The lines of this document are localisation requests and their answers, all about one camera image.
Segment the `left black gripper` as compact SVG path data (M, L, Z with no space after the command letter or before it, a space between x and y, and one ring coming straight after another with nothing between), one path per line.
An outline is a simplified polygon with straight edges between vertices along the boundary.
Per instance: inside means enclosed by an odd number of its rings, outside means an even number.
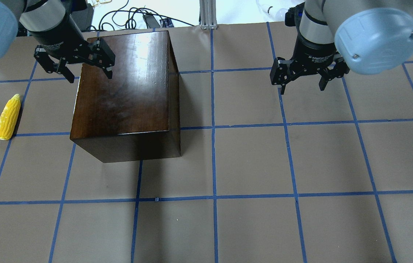
M33 56L46 73L60 74L74 83L75 76L67 64L85 63L102 69L108 79L113 78L116 56L108 43L101 37L88 43L70 15L65 14L53 28L31 31L31 35L40 45L36 46Z

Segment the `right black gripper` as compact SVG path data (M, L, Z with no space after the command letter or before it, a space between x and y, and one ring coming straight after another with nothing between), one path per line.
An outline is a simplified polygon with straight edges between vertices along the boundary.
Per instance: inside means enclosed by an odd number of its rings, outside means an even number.
M280 85L280 94L283 95L288 83L302 76L319 74L319 89L324 91L329 81L342 78L350 71L342 55L335 55L336 53L334 43L314 43L298 35L291 60L274 59L270 82L272 85ZM328 66L332 62L334 65L330 69Z

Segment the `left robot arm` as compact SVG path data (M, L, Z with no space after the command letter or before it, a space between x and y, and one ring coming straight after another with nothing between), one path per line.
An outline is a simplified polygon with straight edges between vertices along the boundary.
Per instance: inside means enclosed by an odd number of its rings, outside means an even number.
M112 79L115 54L98 37L89 43L61 0L0 0L0 58L18 33L18 26L31 33L38 45L34 58L46 73L62 75L70 83L75 76L67 65L88 64Z

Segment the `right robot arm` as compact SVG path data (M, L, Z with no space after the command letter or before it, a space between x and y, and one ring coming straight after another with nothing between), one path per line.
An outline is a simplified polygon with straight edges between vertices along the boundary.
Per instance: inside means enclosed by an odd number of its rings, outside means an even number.
M350 71L379 74L413 55L413 0L305 0L284 18L297 38L291 58L270 70L281 94L299 77L320 75L324 91Z

